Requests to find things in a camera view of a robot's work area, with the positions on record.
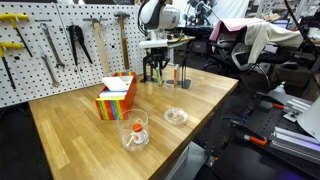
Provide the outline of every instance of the white cloth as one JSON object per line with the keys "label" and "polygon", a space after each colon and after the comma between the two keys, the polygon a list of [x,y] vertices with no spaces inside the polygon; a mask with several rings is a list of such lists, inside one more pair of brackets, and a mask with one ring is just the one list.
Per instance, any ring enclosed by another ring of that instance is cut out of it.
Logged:
{"label": "white cloth", "polygon": [[252,45],[248,63],[257,61],[267,42],[286,47],[299,47],[302,40],[299,31],[292,32],[268,22],[250,24],[245,35],[245,44]]}
{"label": "white cloth", "polygon": [[212,31],[209,39],[212,41],[216,41],[218,36],[220,35],[220,26],[224,25],[229,32],[239,31],[242,27],[247,26],[249,24],[263,22],[263,19],[259,18],[233,18],[233,19],[221,19],[214,30]]}

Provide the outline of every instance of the glass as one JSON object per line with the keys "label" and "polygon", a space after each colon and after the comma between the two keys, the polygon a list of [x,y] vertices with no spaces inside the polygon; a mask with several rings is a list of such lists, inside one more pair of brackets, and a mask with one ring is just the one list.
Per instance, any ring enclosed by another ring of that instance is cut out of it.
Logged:
{"label": "glass", "polygon": [[122,146],[128,151],[142,149],[149,142],[148,114],[140,109],[131,109],[117,118]]}
{"label": "glass", "polygon": [[182,126],[188,121],[188,114],[182,108],[171,108],[164,113],[164,119],[172,125]]}

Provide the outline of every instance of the rainbow-striped box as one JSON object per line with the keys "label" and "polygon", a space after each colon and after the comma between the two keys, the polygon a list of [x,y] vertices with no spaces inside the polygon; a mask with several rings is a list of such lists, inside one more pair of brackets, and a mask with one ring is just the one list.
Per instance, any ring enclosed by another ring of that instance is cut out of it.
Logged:
{"label": "rainbow-striped box", "polygon": [[133,76],[133,79],[125,98],[122,100],[105,100],[99,98],[98,95],[96,98],[96,106],[101,120],[116,120],[122,112],[131,109],[134,96],[137,92],[137,79],[135,72],[117,72],[113,76]]}

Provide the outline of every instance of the chair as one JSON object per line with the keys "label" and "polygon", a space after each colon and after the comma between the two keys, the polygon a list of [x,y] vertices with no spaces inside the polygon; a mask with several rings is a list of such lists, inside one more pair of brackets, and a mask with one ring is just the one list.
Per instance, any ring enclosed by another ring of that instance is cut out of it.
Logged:
{"label": "chair", "polygon": [[217,41],[211,43],[218,53],[211,55],[211,58],[214,61],[206,64],[204,69],[210,65],[220,65],[222,67],[223,74],[228,75],[230,72],[250,73],[257,67],[264,74],[268,88],[271,89],[269,77],[259,64],[270,63],[274,70],[277,71],[274,65],[283,64],[284,62],[289,61],[292,57],[292,52],[286,51],[283,47],[279,47],[277,53],[262,51],[256,63],[248,63],[252,46],[244,44],[246,31],[247,28],[245,26],[237,32],[221,33]]}

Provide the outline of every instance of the wooden table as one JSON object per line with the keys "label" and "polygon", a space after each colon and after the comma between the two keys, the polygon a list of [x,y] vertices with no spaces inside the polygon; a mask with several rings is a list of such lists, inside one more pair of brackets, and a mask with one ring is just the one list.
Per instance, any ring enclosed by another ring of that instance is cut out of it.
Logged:
{"label": "wooden table", "polygon": [[[168,66],[164,78],[172,76]],[[115,121],[99,120],[94,100],[102,84],[30,101],[54,179],[159,177],[237,85],[237,80],[190,68],[187,78],[190,89],[138,82],[133,108],[148,113],[150,141],[134,153],[122,147]],[[186,125],[165,122],[163,114],[171,107],[189,114]]]}

